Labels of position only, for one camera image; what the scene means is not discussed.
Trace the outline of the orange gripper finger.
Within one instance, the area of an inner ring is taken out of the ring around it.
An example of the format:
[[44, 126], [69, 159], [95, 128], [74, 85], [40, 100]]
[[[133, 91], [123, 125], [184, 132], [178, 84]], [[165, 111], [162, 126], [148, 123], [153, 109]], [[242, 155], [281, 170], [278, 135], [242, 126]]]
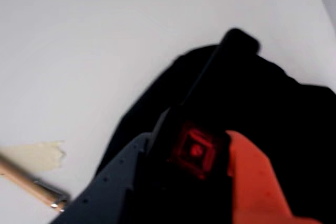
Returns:
[[293, 215], [271, 162], [244, 135], [228, 130], [227, 174], [232, 178], [232, 223], [319, 223]]

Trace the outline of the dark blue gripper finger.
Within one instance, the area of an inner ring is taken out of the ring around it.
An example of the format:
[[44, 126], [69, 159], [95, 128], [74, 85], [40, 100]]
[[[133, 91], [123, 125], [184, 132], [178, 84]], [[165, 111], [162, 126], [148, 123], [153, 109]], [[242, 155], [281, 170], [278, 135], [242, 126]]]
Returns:
[[117, 223], [126, 192], [134, 182], [138, 158], [150, 139], [151, 133], [135, 137], [52, 223]]

